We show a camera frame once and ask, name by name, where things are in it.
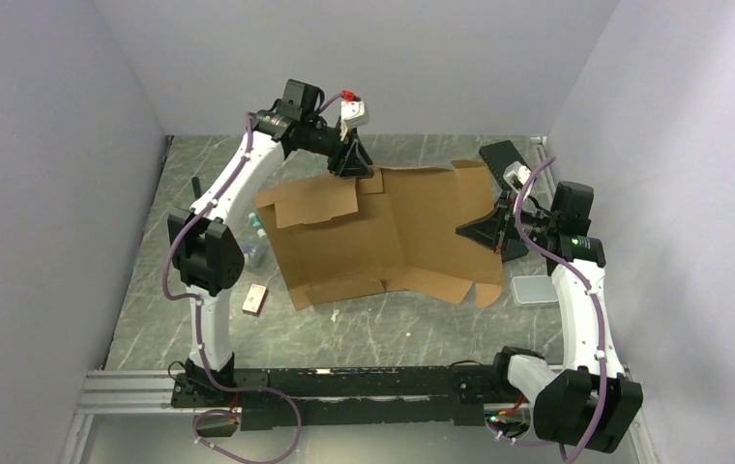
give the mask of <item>cardboard box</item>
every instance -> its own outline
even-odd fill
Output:
[[[500,255],[456,235],[492,209],[489,172],[480,161],[453,166],[326,174],[257,194],[296,309],[396,290],[460,303],[473,283],[476,306],[495,302]]]

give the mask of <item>black cable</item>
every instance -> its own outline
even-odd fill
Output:
[[[487,419],[487,423],[490,424],[491,427],[495,428],[496,430],[500,431],[503,436],[512,439],[512,438],[521,438],[524,436],[527,431],[530,430],[530,424],[527,422],[516,422],[514,420],[510,419],[504,419],[504,420],[490,420]]]
[[[167,369],[168,377],[170,377],[171,380],[173,380],[174,382],[177,382],[177,378],[174,377],[173,374],[171,374],[171,367],[173,367],[174,364],[179,364],[183,368],[183,370],[186,370],[186,365],[179,361],[172,362],[171,364],[168,365],[168,369]]]
[[[537,200],[535,196],[532,196],[532,195],[530,195],[530,196],[528,196],[527,198],[528,198],[528,199],[529,199],[529,200],[530,200],[531,202],[533,202],[533,206],[535,206],[537,210],[539,210],[539,211],[542,211],[542,212],[544,212],[544,213],[547,213],[547,214],[549,214],[549,211],[548,211],[548,210],[546,210],[546,209],[544,209],[544,208],[542,208],[542,205],[540,205],[540,204],[539,204],[539,200]]]
[[[456,362],[450,364],[450,367],[453,367],[454,365],[469,364],[469,363],[471,363],[471,364],[478,364],[478,365],[484,365],[482,362],[473,361],[473,360],[464,360],[464,361],[456,361]]]

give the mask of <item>plastic water bottle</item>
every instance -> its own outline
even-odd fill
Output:
[[[245,255],[245,265],[249,268],[255,269],[262,266],[262,262],[265,261],[265,251],[268,250],[267,244],[253,243],[253,242],[242,242],[240,244],[242,254]]]
[[[250,220],[250,225],[253,226],[253,230],[256,231],[256,235],[258,235],[260,239],[268,237],[268,234],[265,233],[265,229],[262,227],[262,221],[259,220],[259,216],[257,216],[256,213],[249,214],[248,220]]]

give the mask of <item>small wooden block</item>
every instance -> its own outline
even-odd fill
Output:
[[[262,310],[262,302],[265,300],[267,292],[268,288],[265,285],[252,284],[248,295],[245,297],[245,302],[242,304],[242,312],[258,316],[259,311]]]

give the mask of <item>cardboard flap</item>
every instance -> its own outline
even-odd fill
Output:
[[[456,234],[458,225],[492,209],[486,166],[443,172],[389,171],[385,191],[391,196],[399,242],[410,268],[463,281],[501,284],[501,257]]]
[[[356,180],[323,176],[312,183],[295,185],[293,192],[277,198],[277,228],[314,224],[359,211]]]
[[[257,208],[265,208],[291,195],[302,194],[303,191],[312,188],[318,182],[319,178],[314,177],[280,184],[274,188],[257,193],[253,198],[253,203]]]
[[[469,167],[486,167],[483,161],[475,159],[453,159],[450,161],[456,169],[467,169]]]
[[[447,167],[436,167],[436,166],[382,166],[382,169],[388,170],[388,171],[398,171],[398,172],[404,172],[404,171],[410,171],[410,172],[420,172],[420,173],[427,173],[427,172],[451,172],[453,169],[448,169]]]
[[[293,307],[297,311],[310,306],[308,295],[305,294],[306,287],[307,285],[300,285],[288,290],[288,296],[291,297],[291,303],[293,303]]]
[[[304,285],[305,295],[311,305],[338,302],[350,298],[384,293],[385,286],[378,279],[334,280]]]
[[[476,307],[488,307],[501,296],[501,285],[476,283]]]
[[[385,191],[385,183],[382,180],[382,169],[374,168],[373,177],[369,179],[357,179],[356,191],[360,195],[368,195],[371,193],[382,193]]]
[[[388,290],[412,290],[439,300],[459,304],[464,300],[472,284],[472,281],[463,278],[409,268],[394,275],[388,281],[387,286]]]

